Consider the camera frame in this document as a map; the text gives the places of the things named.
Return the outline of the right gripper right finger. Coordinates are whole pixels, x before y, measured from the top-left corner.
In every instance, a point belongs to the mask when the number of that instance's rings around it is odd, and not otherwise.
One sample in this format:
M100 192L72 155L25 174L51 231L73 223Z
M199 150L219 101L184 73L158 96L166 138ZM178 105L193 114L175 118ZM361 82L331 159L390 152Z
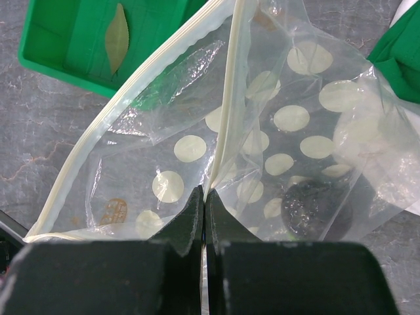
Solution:
M211 314L389 314L390 289L359 243L263 242L216 191L205 202Z

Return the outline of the clear dotted zip bag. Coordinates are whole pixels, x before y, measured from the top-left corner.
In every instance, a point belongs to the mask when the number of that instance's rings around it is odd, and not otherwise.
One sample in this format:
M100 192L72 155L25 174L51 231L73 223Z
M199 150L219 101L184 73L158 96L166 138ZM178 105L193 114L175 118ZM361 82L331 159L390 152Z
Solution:
M346 188L365 236L419 203L419 136L374 65L301 1L211 1L92 121L26 234L147 239L201 186L262 240L304 180Z

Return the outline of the dark purple mangosteen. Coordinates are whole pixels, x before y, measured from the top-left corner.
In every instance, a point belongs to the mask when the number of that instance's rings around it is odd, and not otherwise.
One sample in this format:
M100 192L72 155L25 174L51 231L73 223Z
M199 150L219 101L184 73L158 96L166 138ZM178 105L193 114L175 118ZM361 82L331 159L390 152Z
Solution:
M283 195L283 223L298 240L341 240L353 221L353 209L346 198L347 189L340 185L304 180Z

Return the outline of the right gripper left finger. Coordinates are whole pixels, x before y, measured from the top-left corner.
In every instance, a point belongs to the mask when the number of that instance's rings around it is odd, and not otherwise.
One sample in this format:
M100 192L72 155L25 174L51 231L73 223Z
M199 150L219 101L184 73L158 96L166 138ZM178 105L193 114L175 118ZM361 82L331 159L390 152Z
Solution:
M203 190L149 240L26 245L1 287L2 314L199 314Z

